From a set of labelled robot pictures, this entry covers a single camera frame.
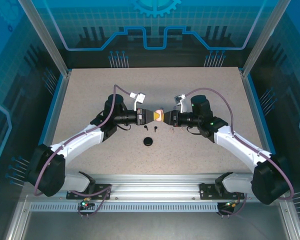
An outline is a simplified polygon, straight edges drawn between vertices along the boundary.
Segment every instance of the beige table surface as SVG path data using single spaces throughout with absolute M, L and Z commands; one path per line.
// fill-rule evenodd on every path
M 165 112 L 173 110 L 176 95 L 200 87 L 215 89 L 228 100 L 233 110 L 235 131 L 261 146 L 236 67 L 73 69 L 53 143 L 84 129 L 104 109 L 114 84 L 128 92 L 145 93 L 145 101 L 139 107 L 152 111 L 163 108 Z M 117 93 L 122 94 L 126 106 L 132 109 L 134 100 L 119 90 Z M 206 95 L 213 114 L 230 123 L 227 106 L 219 96 L 208 91 L 197 94 Z M 191 109 L 190 97 L 187 101 Z M 249 172 L 230 152 L 202 136 L 191 135 L 185 128 L 174 128 L 172 133 L 171 126 L 163 122 L 151 122 L 147 126 L 149 131 L 136 125 L 132 125 L 130 131 L 118 128 L 111 138 L 79 155 L 68 168 L 88 174 Z M 145 137 L 153 138 L 152 146 L 143 144 Z

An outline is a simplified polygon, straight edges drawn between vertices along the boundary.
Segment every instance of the black round puck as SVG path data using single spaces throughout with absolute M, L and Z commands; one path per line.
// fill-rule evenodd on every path
M 154 143 L 154 141 L 152 140 L 151 137 L 147 136 L 144 140 L 143 140 L 143 144 L 146 146 L 151 146 Z

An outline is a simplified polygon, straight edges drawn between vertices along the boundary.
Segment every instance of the gear graphic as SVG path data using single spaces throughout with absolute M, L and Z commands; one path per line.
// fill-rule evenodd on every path
M 158 15 L 163 17 L 164 14 L 170 14 L 170 10 L 176 10 L 176 5 L 181 4 L 181 0 L 132 0 L 132 4 L 140 14 L 156 18 Z
M 16 21 L 19 14 L 18 0 L 0 0 L 0 15 L 8 24 Z

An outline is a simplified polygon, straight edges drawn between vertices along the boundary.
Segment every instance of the perforated metal strip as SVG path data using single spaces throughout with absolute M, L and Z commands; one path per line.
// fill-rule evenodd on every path
M 91 207 L 82 211 L 91 212 L 99 206 Z M 33 202 L 30 207 L 31 212 L 76 212 L 77 202 Z M 218 212 L 215 202 L 106 202 L 102 205 L 100 212 Z

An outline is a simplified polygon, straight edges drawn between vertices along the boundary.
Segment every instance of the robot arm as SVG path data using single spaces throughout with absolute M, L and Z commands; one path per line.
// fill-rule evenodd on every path
M 110 114 L 113 101 L 113 95 L 110 95 L 104 104 L 103 114 L 98 114 L 82 131 L 60 143 L 38 146 L 25 173 L 26 180 L 35 185 L 44 164 L 54 154 L 40 179 L 38 189 L 48 197 L 60 190 L 92 194 L 94 191 L 94 185 L 91 184 L 93 179 L 82 172 L 66 172 L 67 165 L 87 149 L 110 138 L 117 131 L 117 125 L 144 125 L 152 122 L 157 113 L 136 108 L 136 103 L 142 103 L 144 96 L 142 93 L 132 96 L 136 98 L 135 109 L 128 110 L 123 102 L 123 97 L 116 94 L 111 117 L 102 127 L 96 128 Z
M 181 105 L 181 108 L 184 106 L 182 101 L 185 97 L 183 96 L 175 97 L 177 105 Z M 287 174 L 289 169 L 285 158 L 279 158 L 253 145 L 236 132 L 234 132 L 234 136 L 227 122 L 213 116 L 206 96 L 192 97 L 191 105 L 192 112 L 184 112 L 184 109 L 166 112 L 162 116 L 163 121 L 174 127 L 197 127 L 203 137 L 230 151 L 253 173 L 253 175 L 245 177 L 232 172 L 220 176 L 215 181 L 215 189 L 221 196 L 227 192 L 254 194 L 260 202 L 268 205 L 289 190 L 289 186 L 282 175 L 260 154 L 270 158 Z

